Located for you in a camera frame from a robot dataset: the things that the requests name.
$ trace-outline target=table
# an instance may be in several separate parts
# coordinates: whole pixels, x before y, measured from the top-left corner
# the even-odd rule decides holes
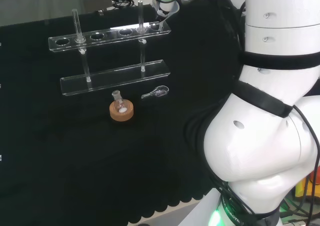
[[[145,22],[155,18],[144,7]],[[109,115],[115,88],[62,96],[60,78],[82,74],[76,50],[53,53],[48,37],[74,33],[71,17],[0,28],[0,225],[125,226],[212,184],[183,138],[192,111],[223,98],[239,68],[230,15],[208,0],[181,5],[171,33],[148,38],[146,61],[168,78],[117,87],[134,117]],[[138,8],[80,16],[82,31],[136,24]],[[88,48],[91,72],[139,63],[136,40]],[[142,101],[166,85],[170,92]],[[319,84],[313,89],[316,94]]]

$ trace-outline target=acrylic test tube rack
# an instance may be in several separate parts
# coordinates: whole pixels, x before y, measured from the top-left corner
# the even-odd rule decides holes
[[[78,12],[76,9],[72,10],[76,34],[50,37],[48,39],[51,51],[61,52],[78,49],[82,59],[84,74],[62,77],[60,79],[63,95],[77,95],[167,77],[170,74],[169,68],[163,60],[146,62],[145,55],[146,38],[168,34],[171,31],[170,27],[166,22],[163,22],[162,27],[159,22],[144,23],[142,1],[138,2],[138,11],[139,24],[82,33]],[[140,46],[139,64],[90,73],[87,60],[87,47],[136,39],[138,39]]]

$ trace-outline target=red object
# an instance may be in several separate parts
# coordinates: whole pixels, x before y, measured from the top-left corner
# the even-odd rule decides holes
[[[312,173],[310,173],[310,181],[311,181],[311,183],[314,181],[314,176],[315,176],[315,171],[312,171]],[[318,167],[318,170],[316,172],[315,184],[316,185],[320,185],[320,166]]]

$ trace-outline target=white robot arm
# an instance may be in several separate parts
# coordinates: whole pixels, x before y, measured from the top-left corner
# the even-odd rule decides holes
[[[270,56],[320,52],[320,0],[245,2],[245,51]],[[286,105],[297,105],[320,138],[320,96],[303,97],[319,75],[320,66],[277,70],[244,65],[239,80]],[[206,131],[204,152],[212,171],[230,182],[256,214],[266,214],[314,170],[317,147],[295,110],[281,118],[231,94]],[[223,207],[219,209],[225,216]],[[224,225],[233,225],[223,218]]]

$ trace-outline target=white liquid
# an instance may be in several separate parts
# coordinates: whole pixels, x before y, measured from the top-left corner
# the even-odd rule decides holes
[[[119,109],[119,113],[124,113],[127,111],[127,108],[126,107],[122,107]]]

